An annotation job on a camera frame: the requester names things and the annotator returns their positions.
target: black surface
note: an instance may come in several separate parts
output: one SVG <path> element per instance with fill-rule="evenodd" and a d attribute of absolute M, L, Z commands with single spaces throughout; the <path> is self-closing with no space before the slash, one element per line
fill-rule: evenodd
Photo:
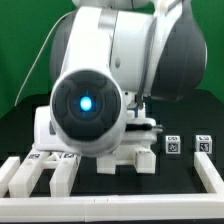
<path fill-rule="evenodd" d="M 45 105 L 49 96 L 32 96 L 24 100 L 0 120 L 0 162 L 8 156 L 20 155 L 23 159 L 33 143 L 35 108 Z M 157 155 L 155 175 L 136 174 L 134 167 L 117 167 L 116 175 L 96 173 L 95 159 L 82 158 L 72 194 L 76 195 L 130 195 L 206 192 L 193 168 L 194 137 L 211 135 L 213 155 L 210 156 L 221 176 L 224 176 L 224 105 L 211 93 L 196 90 L 178 103 L 146 99 L 147 115 L 155 118 L 166 131 L 158 137 L 152 149 Z M 165 154 L 165 135 L 180 135 L 180 156 Z M 49 181 L 53 172 L 45 170 L 32 197 L 50 196 Z M 130 223 L 180 223 L 180 221 L 148 221 Z M 224 223 L 224 220 L 187 220 L 181 223 Z"/>

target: white robot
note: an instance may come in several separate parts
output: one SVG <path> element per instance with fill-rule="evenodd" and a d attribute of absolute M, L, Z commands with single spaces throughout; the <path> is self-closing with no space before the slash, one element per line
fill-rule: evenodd
<path fill-rule="evenodd" d="M 150 146 L 162 126 L 146 118 L 143 96 L 179 100 L 206 68 L 191 1 L 153 0 L 153 15 L 133 12 L 150 0 L 73 2 L 54 39 L 55 84 L 50 105 L 36 111 L 34 147 L 97 157 L 99 173 L 126 164 L 154 173 Z"/>

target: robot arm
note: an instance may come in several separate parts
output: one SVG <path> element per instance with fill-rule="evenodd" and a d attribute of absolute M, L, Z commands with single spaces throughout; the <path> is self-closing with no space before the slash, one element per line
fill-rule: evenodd
<path fill-rule="evenodd" d="M 52 58 L 60 71 L 50 101 L 52 126 L 70 152 L 97 157 L 112 153 L 125 134 L 128 97 L 122 91 L 184 97 L 203 76 L 206 44 L 190 0 L 154 16 L 81 7 L 59 28 Z"/>
<path fill-rule="evenodd" d="M 76 7 L 94 6 L 120 10 L 132 10 L 146 6 L 150 0 L 73 0 Z"/>

